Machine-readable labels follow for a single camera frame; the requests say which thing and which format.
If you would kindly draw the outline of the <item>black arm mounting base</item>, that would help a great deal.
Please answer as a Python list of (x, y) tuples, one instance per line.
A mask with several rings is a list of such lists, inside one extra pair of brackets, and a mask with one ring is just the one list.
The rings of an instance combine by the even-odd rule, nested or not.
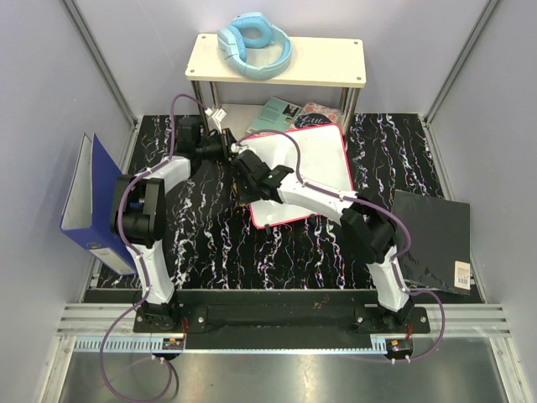
[(144, 308), (139, 333), (185, 331), (190, 350), (364, 350), (374, 336), (430, 334), (423, 307), (382, 308), (373, 290), (181, 290), (171, 312)]

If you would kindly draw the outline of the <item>pink framed whiteboard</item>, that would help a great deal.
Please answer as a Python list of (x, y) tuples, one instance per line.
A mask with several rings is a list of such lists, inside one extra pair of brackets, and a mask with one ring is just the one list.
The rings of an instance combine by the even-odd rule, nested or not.
[[(306, 180), (342, 191), (354, 189), (347, 161), (346, 145), (341, 128), (335, 124), (291, 129), (285, 137), (276, 133), (261, 133), (245, 139), (256, 155), (269, 167), (277, 165), (294, 169)], [(314, 213), (303, 207), (283, 205), (275, 201), (249, 204), (254, 227), (263, 229), (306, 219)]]

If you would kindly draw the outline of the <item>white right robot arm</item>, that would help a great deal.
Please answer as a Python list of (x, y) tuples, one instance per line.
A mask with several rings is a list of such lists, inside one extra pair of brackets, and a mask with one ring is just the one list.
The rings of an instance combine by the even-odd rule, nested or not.
[(396, 230), (406, 227), (394, 214), (353, 191), (305, 180), (298, 169), (270, 168), (250, 149), (235, 153), (231, 165), (241, 190), (254, 201), (302, 207), (338, 224), (353, 255), (373, 278), (383, 327), (396, 333), (410, 324), (414, 303), (404, 283), (395, 239)]

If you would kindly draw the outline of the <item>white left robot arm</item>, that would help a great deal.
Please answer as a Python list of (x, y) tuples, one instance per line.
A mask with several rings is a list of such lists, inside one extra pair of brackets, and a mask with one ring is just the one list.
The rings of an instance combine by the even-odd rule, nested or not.
[(202, 161), (230, 160), (233, 143), (228, 128), (212, 129), (204, 143), (197, 118), (186, 118), (172, 129), (170, 151), (158, 164), (116, 179), (110, 219), (111, 230), (126, 246), (140, 280), (141, 299), (133, 304), (136, 319), (162, 332), (173, 332), (181, 323), (163, 250), (166, 195), (189, 180)]

